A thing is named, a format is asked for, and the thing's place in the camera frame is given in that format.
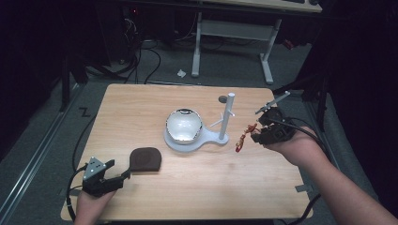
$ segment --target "desk leg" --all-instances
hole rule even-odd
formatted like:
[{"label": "desk leg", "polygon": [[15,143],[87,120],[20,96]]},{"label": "desk leg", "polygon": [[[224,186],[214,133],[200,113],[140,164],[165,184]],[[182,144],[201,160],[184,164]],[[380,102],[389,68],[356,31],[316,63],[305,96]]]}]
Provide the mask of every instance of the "desk leg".
[{"label": "desk leg", "polygon": [[195,52],[193,53],[192,74],[191,74],[193,77],[199,77],[201,35],[202,35],[202,12],[198,12],[198,23],[196,27],[196,46],[195,46]]},{"label": "desk leg", "polygon": [[268,41],[266,52],[260,54],[261,65],[263,66],[263,72],[264,72],[264,76],[266,77],[267,84],[273,84],[272,74],[271,74],[271,71],[269,69],[269,64],[268,64],[268,58],[271,53],[272,46],[275,42],[275,38],[278,35],[278,31],[279,31],[279,27],[281,26],[281,22],[282,22],[281,19],[276,21],[276,23],[272,29],[270,39]]}]

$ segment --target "handheld controller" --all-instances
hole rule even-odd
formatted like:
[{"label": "handheld controller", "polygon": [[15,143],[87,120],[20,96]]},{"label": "handheld controller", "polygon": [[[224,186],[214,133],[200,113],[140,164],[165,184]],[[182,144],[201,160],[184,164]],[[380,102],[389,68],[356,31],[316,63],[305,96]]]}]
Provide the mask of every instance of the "handheld controller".
[{"label": "handheld controller", "polygon": [[273,144],[280,143],[290,140],[295,134],[296,130],[292,127],[287,126],[295,124],[292,119],[285,117],[283,112],[278,107],[272,107],[273,104],[281,101],[282,99],[289,96],[289,92],[281,97],[274,99],[262,107],[256,114],[263,112],[258,122],[263,126],[260,129],[260,133],[254,133],[251,135],[255,143],[260,144]]}]

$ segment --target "cable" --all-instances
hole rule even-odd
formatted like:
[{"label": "cable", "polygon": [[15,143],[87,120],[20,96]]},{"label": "cable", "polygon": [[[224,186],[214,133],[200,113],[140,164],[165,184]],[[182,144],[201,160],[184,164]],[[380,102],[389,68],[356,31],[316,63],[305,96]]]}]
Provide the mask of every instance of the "cable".
[{"label": "cable", "polygon": [[[304,122],[305,124],[309,125],[309,124],[308,124],[307,122],[305,122],[304,120],[301,120],[301,119],[298,119],[298,118],[294,118],[294,117],[289,117],[289,118],[302,121],[302,122]],[[295,125],[291,125],[291,124],[288,124],[288,123],[285,123],[285,122],[282,122],[282,121],[279,121],[279,120],[274,120],[274,119],[269,119],[269,118],[268,118],[268,121],[270,121],[270,122],[272,122],[272,123],[275,123],[275,124],[281,124],[281,125],[284,125],[284,126],[287,126],[287,127],[290,127],[290,128],[294,128],[294,129],[296,129],[296,130],[299,130],[299,131],[301,131],[301,132],[307,134],[308,136],[310,136],[311,138],[313,138],[313,139],[316,141],[316,143],[319,145],[319,147],[320,147],[320,148],[324,151],[324,153],[326,154],[327,158],[330,160],[329,151],[327,151],[327,148],[326,148],[326,146],[324,145],[324,143],[317,137],[318,135],[313,135],[313,133],[311,133],[311,132],[308,131],[308,130],[305,130],[305,129],[301,128],[301,127],[298,127],[298,126],[295,126]],[[295,221],[289,223],[289,225],[300,224],[300,223],[308,216],[308,214],[310,213],[310,211],[311,211],[311,209],[313,208],[314,204],[316,203],[316,201],[317,201],[320,197],[321,197],[321,194],[317,194],[312,200],[310,200],[310,202],[308,203],[308,205],[307,205],[307,207],[306,207],[306,209],[305,209],[303,215],[302,215],[299,219],[297,219],[297,220],[295,220]]]},{"label": "cable", "polygon": [[321,194],[317,194],[307,205],[307,207],[305,208],[304,214],[298,218],[297,220],[289,223],[289,225],[296,225],[296,224],[300,224],[302,221],[304,221],[305,218],[307,218],[308,214],[310,213],[311,209],[313,208],[314,204],[316,203],[316,201],[321,197]]},{"label": "cable", "polygon": [[67,188],[66,198],[67,198],[67,207],[68,207],[69,215],[70,215],[72,221],[75,220],[76,215],[75,215],[75,213],[74,213],[73,206],[72,206],[72,203],[71,203],[71,200],[70,200],[70,191],[71,191],[70,186],[72,185],[73,179],[74,179],[74,177],[77,175],[77,173],[80,173],[80,172],[82,172],[82,171],[85,171],[85,169],[87,169],[87,166],[88,166],[88,164],[85,163],[85,165],[84,165],[83,167],[81,167],[81,168],[79,168],[77,171],[75,171],[75,172],[73,173],[72,177],[69,179],[69,182],[68,182],[68,188]]},{"label": "cable", "polygon": [[159,57],[159,63],[158,63],[158,65],[156,66],[156,68],[155,68],[151,73],[149,73],[149,75],[146,76],[146,79],[145,79],[145,81],[144,81],[144,84],[147,83],[147,81],[149,80],[150,76],[152,76],[152,74],[155,73],[155,71],[158,70],[159,66],[161,65],[161,56],[160,56],[157,52],[155,52],[155,51],[153,51],[153,50],[151,50],[151,49],[147,49],[147,50],[148,50],[148,51],[151,51],[151,52],[153,52],[153,53],[155,53],[155,54]]}]

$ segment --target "black cable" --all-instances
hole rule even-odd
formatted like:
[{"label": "black cable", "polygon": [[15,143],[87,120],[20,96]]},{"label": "black cable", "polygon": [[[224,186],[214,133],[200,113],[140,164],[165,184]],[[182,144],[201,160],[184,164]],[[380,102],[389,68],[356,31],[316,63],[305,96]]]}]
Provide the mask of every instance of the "black cable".
[{"label": "black cable", "polygon": [[83,135],[85,134],[85,131],[88,129],[88,127],[90,126],[91,123],[93,123],[94,119],[97,117],[97,115],[94,115],[93,118],[91,118],[90,122],[88,122],[88,124],[85,126],[84,130],[82,131],[82,133],[80,134],[79,140],[77,141],[75,148],[73,150],[73,155],[72,155],[72,169],[76,172],[76,165],[75,165],[75,157],[76,157],[76,152],[77,152],[77,148],[79,146],[80,141],[83,138]]},{"label": "black cable", "polygon": [[146,76],[146,79],[145,79],[145,81],[144,81],[144,84],[147,83],[147,81],[149,80],[150,76],[152,76],[152,74],[154,74],[155,71],[158,70],[159,66],[161,65],[161,56],[160,56],[157,52],[155,52],[155,51],[153,51],[153,50],[151,50],[151,49],[147,49],[147,50],[148,50],[148,51],[151,51],[151,52],[153,52],[153,53],[155,53],[155,54],[159,57],[159,63],[158,63],[158,65],[156,66],[156,68],[155,68],[151,73],[149,73],[149,75]]},{"label": "black cable", "polygon": [[[308,125],[308,123],[305,122],[304,120],[301,120],[301,119],[298,119],[298,118],[294,118],[294,117],[292,117],[291,119],[300,120],[300,121],[302,121],[302,122],[304,122],[305,124]],[[269,119],[269,118],[268,118],[268,121],[270,121],[270,122],[272,122],[272,123],[275,123],[275,124],[281,124],[281,125],[284,125],[284,126],[287,126],[287,127],[290,127],[290,128],[294,128],[294,129],[296,129],[296,130],[299,130],[299,131],[301,131],[301,132],[307,134],[308,136],[310,136],[311,138],[313,138],[313,139],[316,141],[316,143],[319,145],[319,147],[320,147],[320,148],[324,151],[324,153],[327,155],[327,158],[330,160],[329,151],[327,151],[327,148],[326,148],[326,146],[324,145],[324,143],[323,143],[317,136],[313,135],[313,133],[311,133],[310,131],[305,130],[305,129],[303,129],[303,128],[301,128],[301,127],[298,127],[298,126],[295,126],[295,125],[291,125],[291,124],[288,124],[288,123],[279,121],[279,120],[274,120],[274,119]],[[306,207],[306,209],[305,209],[303,215],[302,215],[299,219],[297,219],[297,220],[295,220],[295,221],[289,223],[289,225],[300,224],[300,223],[308,216],[308,214],[310,213],[310,211],[311,211],[311,209],[313,208],[314,204],[316,203],[316,201],[317,201],[320,197],[321,197],[321,194],[317,194],[312,200],[310,200],[310,202],[308,203],[308,205],[307,205],[307,207]]]},{"label": "black cable", "polygon": [[81,171],[85,171],[85,169],[87,169],[87,166],[88,166],[88,164],[85,163],[85,165],[83,167],[81,167],[77,171],[75,171],[73,173],[72,177],[69,179],[69,182],[68,182],[66,199],[67,199],[67,207],[68,207],[69,215],[70,215],[70,218],[72,219],[72,221],[75,220],[76,215],[74,213],[73,206],[72,206],[72,203],[71,203],[71,200],[70,200],[70,191],[71,191],[70,186],[72,185],[73,179],[77,175],[77,173],[80,173]]},{"label": "black cable", "polygon": [[300,224],[302,221],[304,221],[304,219],[307,218],[307,216],[310,213],[311,209],[313,208],[314,204],[320,197],[321,197],[321,194],[317,194],[312,200],[310,200],[310,202],[307,205],[307,208],[305,208],[304,214],[297,220],[289,223],[289,225]]}]

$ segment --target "forearm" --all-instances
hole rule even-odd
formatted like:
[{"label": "forearm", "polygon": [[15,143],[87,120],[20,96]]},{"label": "forearm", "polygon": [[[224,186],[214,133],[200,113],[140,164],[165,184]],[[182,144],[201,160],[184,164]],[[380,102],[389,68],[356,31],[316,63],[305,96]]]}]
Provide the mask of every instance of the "forearm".
[{"label": "forearm", "polygon": [[338,224],[398,224],[397,218],[327,161],[306,171]]}]

